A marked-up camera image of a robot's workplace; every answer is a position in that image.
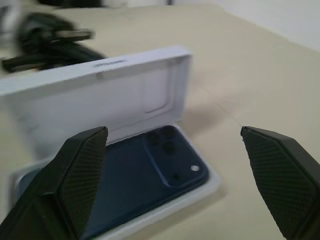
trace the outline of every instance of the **table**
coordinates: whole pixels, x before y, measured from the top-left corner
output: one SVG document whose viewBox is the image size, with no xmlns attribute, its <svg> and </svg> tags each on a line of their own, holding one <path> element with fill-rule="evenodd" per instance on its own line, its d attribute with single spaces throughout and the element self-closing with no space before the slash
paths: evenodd
<svg viewBox="0 0 320 240">
<path fill-rule="evenodd" d="M 216 5 L 54 13 L 95 30 L 95 39 L 84 43 L 109 57 L 176 44 L 194 53 L 179 124 L 222 177 L 222 188 L 128 240 L 284 239 L 255 185 L 240 130 L 253 126 L 291 136 L 319 161 L 320 53 Z M 32 155 L 17 132 L 6 130 L 11 123 L 3 113 L 0 123 L 5 133 L 0 136 L 3 219 L 6 180 L 11 171 L 32 162 Z"/>
</svg>

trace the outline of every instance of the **blue smartphone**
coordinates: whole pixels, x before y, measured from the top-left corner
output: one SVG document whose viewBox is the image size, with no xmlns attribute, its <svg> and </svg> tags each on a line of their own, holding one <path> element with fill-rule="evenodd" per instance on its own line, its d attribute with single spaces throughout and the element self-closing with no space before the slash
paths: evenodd
<svg viewBox="0 0 320 240">
<path fill-rule="evenodd" d="M 178 198 L 209 178 L 201 158 L 171 125 L 108 145 L 105 153 L 99 190 L 82 240 Z M 22 177 L 18 197 L 40 170 Z"/>
</svg>

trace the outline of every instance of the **phone box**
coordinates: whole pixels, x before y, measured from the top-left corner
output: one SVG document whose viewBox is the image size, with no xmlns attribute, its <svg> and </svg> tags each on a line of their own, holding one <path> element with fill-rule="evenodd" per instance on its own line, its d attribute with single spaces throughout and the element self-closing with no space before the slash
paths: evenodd
<svg viewBox="0 0 320 240">
<path fill-rule="evenodd" d="M 1 100 L 40 160 L 12 174 L 9 206 L 15 204 L 16 186 L 25 174 L 44 167 L 67 138 L 97 126 L 108 127 L 109 145 L 173 125 L 209 171 L 205 184 L 98 239 L 123 239 L 216 192 L 220 177 L 175 123 L 184 111 L 191 60 L 188 50 L 172 46 L 1 80 Z"/>
</svg>

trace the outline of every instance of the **box lid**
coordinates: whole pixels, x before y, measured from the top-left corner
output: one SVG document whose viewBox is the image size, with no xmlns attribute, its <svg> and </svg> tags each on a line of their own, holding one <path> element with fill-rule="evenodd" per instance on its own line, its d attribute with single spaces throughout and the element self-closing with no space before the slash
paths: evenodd
<svg viewBox="0 0 320 240">
<path fill-rule="evenodd" d="M 99 126 L 108 144 L 182 117 L 191 53 L 181 46 L 11 77 L 0 96 L 38 159 Z"/>
</svg>

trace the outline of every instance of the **black gripper pad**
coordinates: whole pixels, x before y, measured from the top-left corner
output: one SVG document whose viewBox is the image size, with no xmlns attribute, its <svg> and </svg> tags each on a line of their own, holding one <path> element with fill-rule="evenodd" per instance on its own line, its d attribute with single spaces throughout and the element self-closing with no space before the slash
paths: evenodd
<svg viewBox="0 0 320 240">
<path fill-rule="evenodd" d="M 254 127 L 241 136 L 257 188 L 288 240 L 320 239 L 320 165 L 293 138 Z"/>
<path fill-rule="evenodd" d="M 108 130 L 97 127 L 65 141 L 0 225 L 0 240 L 77 240 L 100 183 Z"/>
</svg>

